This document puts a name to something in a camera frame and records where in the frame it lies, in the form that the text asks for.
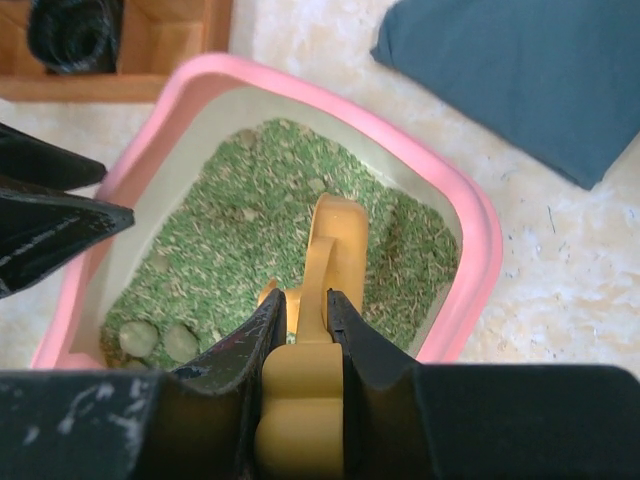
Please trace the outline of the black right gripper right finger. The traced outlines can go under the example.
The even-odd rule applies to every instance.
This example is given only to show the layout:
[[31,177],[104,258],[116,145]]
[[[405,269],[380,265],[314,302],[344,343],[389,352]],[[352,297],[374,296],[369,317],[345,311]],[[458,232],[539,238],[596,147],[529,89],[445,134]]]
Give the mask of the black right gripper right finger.
[[635,479],[639,383],[607,365],[423,364],[330,291],[350,479]]

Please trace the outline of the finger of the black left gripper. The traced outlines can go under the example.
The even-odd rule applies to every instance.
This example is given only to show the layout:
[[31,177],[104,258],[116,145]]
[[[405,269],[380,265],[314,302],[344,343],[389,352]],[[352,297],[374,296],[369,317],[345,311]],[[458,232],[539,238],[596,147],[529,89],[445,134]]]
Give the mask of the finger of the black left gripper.
[[127,207],[42,189],[3,188],[1,297],[36,285],[134,224]]
[[104,164],[1,124],[1,175],[40,187],[71,191],[99,184]]

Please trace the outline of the yellow plastic litter scoop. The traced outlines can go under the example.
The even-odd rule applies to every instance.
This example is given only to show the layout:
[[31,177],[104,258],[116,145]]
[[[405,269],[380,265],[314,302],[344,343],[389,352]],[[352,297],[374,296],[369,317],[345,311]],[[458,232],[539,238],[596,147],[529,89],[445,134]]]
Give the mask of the yellow plastic litter scoop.
[[285,292],[292,344],[275,348],[262,369],[255,456],[265,479],[344,475],[343,351],[329,332],[331,290],[363,303],[368,217],[357,202],[322,194],[314,208],[302,284]]

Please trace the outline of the pink litter box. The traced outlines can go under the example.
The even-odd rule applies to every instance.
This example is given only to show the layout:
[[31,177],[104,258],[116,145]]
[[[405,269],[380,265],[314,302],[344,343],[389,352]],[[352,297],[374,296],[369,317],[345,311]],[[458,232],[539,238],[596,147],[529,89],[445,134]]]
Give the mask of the pink litter box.
[[135,225],[68,264],[33,368],[104,366],[100,325],[164,220],[223,140],[273,118],[306,125],[342,145],[384,184],[442,216],[460,250],[459,268],[429,311],[431,330],[414,352],[424,363],[459,357],[502,264],[499,219],[487,195],[450,162],[351,101],[250,60],[213,53],[174,71],[98,189],[99,200],[132,208]]

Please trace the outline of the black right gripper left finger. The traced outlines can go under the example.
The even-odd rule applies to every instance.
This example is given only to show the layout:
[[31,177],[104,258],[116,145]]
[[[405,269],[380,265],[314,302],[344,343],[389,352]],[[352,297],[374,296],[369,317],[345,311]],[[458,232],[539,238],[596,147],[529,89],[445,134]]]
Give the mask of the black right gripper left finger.
[[172,371],[1,375],[5,479],[255,479],[260,370],[284,341],[285,298]]

